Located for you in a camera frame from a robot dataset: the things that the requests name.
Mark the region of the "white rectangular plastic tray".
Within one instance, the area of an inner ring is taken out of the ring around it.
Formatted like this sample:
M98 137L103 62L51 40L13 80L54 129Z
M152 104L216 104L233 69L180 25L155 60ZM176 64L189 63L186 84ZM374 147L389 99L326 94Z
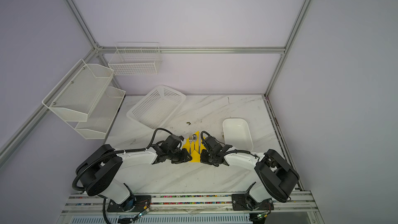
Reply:
M254 148L249 125L241 118L225 119L222 123L224 142L237 149L252 151Z

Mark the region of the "white perforated plastic basket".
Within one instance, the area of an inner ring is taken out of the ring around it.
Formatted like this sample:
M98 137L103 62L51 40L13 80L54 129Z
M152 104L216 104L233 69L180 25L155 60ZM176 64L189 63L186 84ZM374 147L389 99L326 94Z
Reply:
M159 85L128 110L126 116L154 130L164 127L178 113L185 100L185 94Z

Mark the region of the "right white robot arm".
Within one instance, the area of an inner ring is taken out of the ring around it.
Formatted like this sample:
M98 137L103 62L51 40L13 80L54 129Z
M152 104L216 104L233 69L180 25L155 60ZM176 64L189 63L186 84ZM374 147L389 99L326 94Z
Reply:
M206 131L202 131L200 137L204 145L201 163L240 167L255 172L259 178L259 184L253 182L244 193L232 195L235 211L272 211L274 200L288 202L300 176L277 151L269 149L265 153L256 153L236 149L222 144Z

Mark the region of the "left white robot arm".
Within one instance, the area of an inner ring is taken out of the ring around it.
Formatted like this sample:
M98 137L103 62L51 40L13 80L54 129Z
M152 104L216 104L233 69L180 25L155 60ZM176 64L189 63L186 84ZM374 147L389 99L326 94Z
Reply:
M172 164L192 161L191 154L182 148L183 136L174 135L164 128L154 130L149 144L145 148L116 150L109 144L102 145L77 169L72 188L86 192L88 196L99 196L103 199L103 218L106 216L106 201L115 204L118 210L130 212L137 206L142 211L133 221L149 211L149 200L141 203L126 183L121 183L115 176L121 169L144 164L158 164L167 160Z

